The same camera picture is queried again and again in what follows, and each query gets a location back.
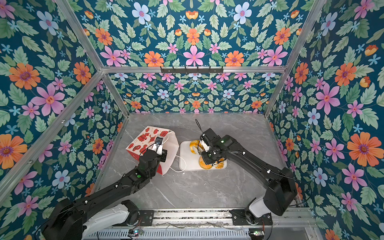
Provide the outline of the orange round fake bread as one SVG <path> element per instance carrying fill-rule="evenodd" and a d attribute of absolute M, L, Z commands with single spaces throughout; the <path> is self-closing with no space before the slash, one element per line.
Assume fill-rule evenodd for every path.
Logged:
<path fill-rule="evenodd" d="M 218 163 L 213 163 L 213 164 L 206 164 L 203 160 L 203 157 L 199 158 L 199 166 L 204 170 L 223 169 L 225 164 L 226 164 L 226 160 L 224 160 L 224 158 L 221 158 Z"/>

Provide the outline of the golden croissant fake bread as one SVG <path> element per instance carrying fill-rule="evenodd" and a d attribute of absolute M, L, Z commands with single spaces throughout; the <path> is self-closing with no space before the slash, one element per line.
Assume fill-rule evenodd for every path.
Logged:
<path fill-rule="evenodd" d="M 200 149 L 201 145 L 199 140 L 194 140 L 190 142 L 190 150 L 192 154 L 199 155 Z"/>

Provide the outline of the red white paper bag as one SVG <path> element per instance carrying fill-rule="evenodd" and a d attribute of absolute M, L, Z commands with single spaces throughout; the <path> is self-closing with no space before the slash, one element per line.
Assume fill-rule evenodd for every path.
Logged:
<path fill-rule="evenodd" d="M 161 162 L 157 172 L 164 176 L 170 169 L 179 151 L 179 143 L 174 131 L 160 127 L 147 126 L 145 129 L 126 147 L 126 151 L 135 159 L 146 150 L 153 150 L 158 154 L 161 150 L 167 151 L 165 162 Z"/>

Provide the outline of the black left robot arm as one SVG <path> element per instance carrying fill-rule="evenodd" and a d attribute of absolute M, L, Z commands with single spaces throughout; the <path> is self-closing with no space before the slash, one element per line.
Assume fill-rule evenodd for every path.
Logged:
<path fill-rule="evenodd" d="M 81 240 L 106 227 L 138 220 L 138 208 L 131 201 L 123 201 L 145 187 L 156 175 L 167 151 L 161 154 L 147 150 L 139 158 L 139 164 L 118 181 L 87 197 L 75 201 L 64 199 L 41 226 L 46 240 Z"/>

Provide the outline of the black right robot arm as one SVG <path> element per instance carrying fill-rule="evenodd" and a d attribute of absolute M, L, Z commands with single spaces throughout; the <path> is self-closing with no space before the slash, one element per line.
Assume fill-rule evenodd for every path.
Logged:
<path fill-rule="evenodd" d="M 297 196 L 293 173 L 288 168 L 279 169 L 246 150 L 229 135 L 220 137 L 212 129 L 200 136 L 202 158 L 206 165 L 217 164 L 220 159 L 230 160 L 250 173 L 263 184 L 265 194 L 255 198 L 245 212 L 254 218 L 273 213 L 282 216 Z"/>

